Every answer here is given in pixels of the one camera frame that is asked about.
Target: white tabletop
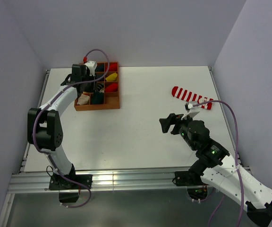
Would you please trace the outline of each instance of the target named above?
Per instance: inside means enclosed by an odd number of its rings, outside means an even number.
[[[42,103],[59,89],[71,69],[51,69]],[[159,118],[185,113],[185,102],[174,98],[174,86],[217,99],[208,67],[120,67],[118,110],[76,111],[72,104],[61,116],[62,146],[76,170],[191,166],[195,153],[179,136],[163,134]],[[202,109],[211,137],[233,154],[219,104]],[[45,171],[49,162],[30,145],[26,172]]]

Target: red and white striped sock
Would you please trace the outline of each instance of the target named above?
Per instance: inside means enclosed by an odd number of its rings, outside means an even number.
[[[185,90],[177,86],[173,87],[172,95],[173,97],[176,97],[186,102],[197,101],[198,103],[202,103],[202,102],[213,100],[212,98],[209,99],[207,97],[199,96],[196,93],[193,93],[191,91]],[[202,105],[201,108],[210,110],[212,108],[212,103]]]

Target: gray wall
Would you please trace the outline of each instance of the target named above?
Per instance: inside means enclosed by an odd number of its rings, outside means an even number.
[[[0,209],[26,147],[26,116],[37,105],[44,70],[0,0]]]
[[[272,188],[272,1],[247,0],[213,72],[236,112],[241,158]]]
[[[4,1],[44,66],[61,68],[92,48],[121,66],[213,65],[246,0]]]

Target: white cable clip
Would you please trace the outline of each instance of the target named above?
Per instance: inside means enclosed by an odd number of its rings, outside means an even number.
[[[240,164],[236,165],[236,168],[234,169],[233,174],[234,174],[238,169],[240,169]]]
[[[193,104],[192,104],[192,103],[188,103],[188,104],[187,104],[187,107],[188,107],[189,110],[190,110],[190,109],[193,109]]]

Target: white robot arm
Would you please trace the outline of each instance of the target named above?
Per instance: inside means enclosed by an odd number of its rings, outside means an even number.
[[[75,177],[74,166],[68,160],[61,145],[63,132],[60,124],[60,116],[66,108],[82,94],[86,87],[90,90],[94,89],[94,83],[80,83],[73,87],[70,85],[94,80],[96,66],[97,63],[95,61],[88,61],[83,65],[74,64],[72,66],[72,73],[69,74],[61,84],[58,92],[47,103],[39,108],[31,108],[28,112],[27,137],[28,142],[33,144],[35,118],[40,111],[44,110],[39,118],[38,125],[36,126],[36,142],[41,152],[47,156],[55,175],[61,173],[69,179]]]
[[[210,138],[204,122],[193,120],[198,112],[197,107],[185,115],[172,113],[168,118],[159,120],[163,133],[167,133],[170,126],[174,125],[171,134],[180,134],[196,151],[198,158],[188,171],[175,172],[176,186],[208,184],[241,205],[238,169],[244,188],[244,210],[255,224],[267,227],[272,220],[272,189],[256,180],[242,166],[235,166],[233,156]]]

